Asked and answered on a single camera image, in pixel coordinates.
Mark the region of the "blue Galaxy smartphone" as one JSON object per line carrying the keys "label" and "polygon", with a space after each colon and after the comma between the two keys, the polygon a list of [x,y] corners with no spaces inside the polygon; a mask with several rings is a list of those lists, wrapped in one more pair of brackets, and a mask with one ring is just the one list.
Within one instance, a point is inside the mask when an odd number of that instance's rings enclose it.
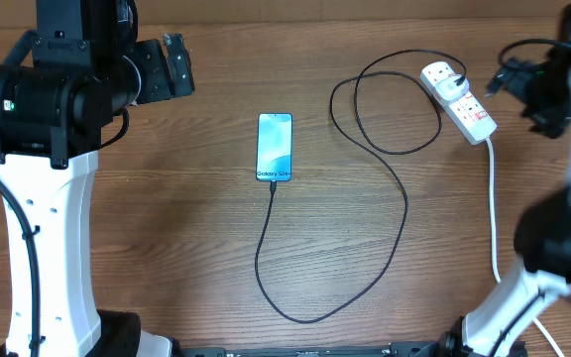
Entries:
{"label": "blue Galaxy smartphone", "polygon": [[258,118],[256,179],[290,181],[293,117],[289,113],[262,113]]}

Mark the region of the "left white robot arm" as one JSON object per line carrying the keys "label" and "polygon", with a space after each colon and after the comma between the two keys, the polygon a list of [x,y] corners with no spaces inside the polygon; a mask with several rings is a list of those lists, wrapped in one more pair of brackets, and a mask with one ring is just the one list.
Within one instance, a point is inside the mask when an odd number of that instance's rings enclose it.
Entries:
{"label": "left white robot arm", "polygon": [[96,306],[90,207],[102,130],[129,108],[190,95],[179,34],[139,39],[132,1],[36,5],[37,26],[0,63],[0,194],[12,313],[0,356],[178,357],[138,314]]}

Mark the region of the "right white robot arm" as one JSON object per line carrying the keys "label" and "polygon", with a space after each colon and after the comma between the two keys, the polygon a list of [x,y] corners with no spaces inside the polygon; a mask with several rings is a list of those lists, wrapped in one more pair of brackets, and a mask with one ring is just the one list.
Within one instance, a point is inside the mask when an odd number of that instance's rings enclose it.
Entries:
{"label": "right white robot arm", "polygon": [[[524,105],[532,131],[556,139],[571,133],[571,4],[542,63],[498,55],[488,95],[504,89]],[[559,298],[571,295],[571,149],[567,180],[530,206],[514,234],[516,259],[486,299],[460,318],[424,356],[523,356],[517,339]]]}

